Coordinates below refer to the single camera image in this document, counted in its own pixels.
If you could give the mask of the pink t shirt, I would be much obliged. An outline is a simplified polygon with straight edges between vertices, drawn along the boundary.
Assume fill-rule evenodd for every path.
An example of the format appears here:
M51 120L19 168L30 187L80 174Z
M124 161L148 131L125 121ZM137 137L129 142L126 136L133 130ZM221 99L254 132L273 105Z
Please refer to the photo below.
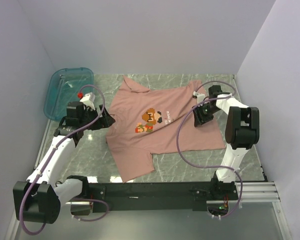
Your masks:
M214 119L199 127L194 116L184 116L197 104L193 92L205 93L200 80L186 86L151 90L124 76L108 110L115 123L106 143L125 183L155 170L154 154L224 149L220 128Z

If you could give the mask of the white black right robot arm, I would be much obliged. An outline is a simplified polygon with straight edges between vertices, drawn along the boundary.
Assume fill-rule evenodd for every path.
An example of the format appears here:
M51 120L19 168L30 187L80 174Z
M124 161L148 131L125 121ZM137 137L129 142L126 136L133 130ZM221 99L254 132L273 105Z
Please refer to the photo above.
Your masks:
M192 97L199 106L193 110L194 126L204 125L214 119L214 114L223 111L227 114L224 137L226 150L221 166L215 176L219 182L209 187L212 198L220 200L227 194L227 187L236 180L238 170L246 153L260 139L260 111L238 101L231 93L222 91L220 85L212 85L208 96L194 91Z

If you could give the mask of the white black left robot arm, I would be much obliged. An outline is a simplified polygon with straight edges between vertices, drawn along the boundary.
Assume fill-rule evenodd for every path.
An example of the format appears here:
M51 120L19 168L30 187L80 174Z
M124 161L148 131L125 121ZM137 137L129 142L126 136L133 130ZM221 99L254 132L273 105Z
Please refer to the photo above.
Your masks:
M96 110L91 101L68 103L66 115L61 118L54 131L46 155L26 181L18 181L13 187L17 220L52 224L67 202L75 198L86 201L91 196L86 176L71 175L59 186L55 184L84 132L105 129L114 122L102 104Z

